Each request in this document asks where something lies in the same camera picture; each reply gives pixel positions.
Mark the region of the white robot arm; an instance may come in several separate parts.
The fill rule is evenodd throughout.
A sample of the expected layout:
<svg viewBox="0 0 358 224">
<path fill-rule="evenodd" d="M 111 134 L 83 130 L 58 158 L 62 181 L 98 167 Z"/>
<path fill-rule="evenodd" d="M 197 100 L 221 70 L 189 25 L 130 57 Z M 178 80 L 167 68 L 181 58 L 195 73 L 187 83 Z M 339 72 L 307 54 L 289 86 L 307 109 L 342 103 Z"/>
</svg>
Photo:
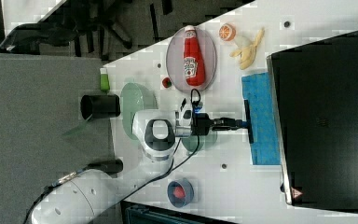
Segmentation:
<svg viewBox="0 0 358 224">
<path fill-rule="evenodd" d="M 75 171 L 52 184 L 30 214 L 32 224 L 88 224 L 136 190 L 172 171 L 179 140 L 209 131 L 252 129 L 250 120 L 211 119 L 190 109 L 146 109 L 135 113 L 131 132 L 139 140 L 139 165 L 113 178 L 100 168 Z"/>
</svg>

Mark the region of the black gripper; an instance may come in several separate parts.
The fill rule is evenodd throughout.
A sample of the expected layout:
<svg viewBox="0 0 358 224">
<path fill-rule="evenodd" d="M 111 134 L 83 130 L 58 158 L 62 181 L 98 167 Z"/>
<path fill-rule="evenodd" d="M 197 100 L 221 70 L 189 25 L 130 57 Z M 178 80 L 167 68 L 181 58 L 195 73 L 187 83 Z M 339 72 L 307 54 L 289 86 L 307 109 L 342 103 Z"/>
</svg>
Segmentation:
<svg viewBox="0 0 358 224">
<path fill-rule="evenodd" d="M 238 129 L 246 129 L 246 125 L 243 126 L 245 123 L 246 121 L 243 121 L 242 119 L 211 119 L 207 113 L 198 113 L 193 117 L 192 134 L 204 136 L 207 135 L 211 129 L 213 129 L 213 131 L 236 131 Z"/>
</svg>

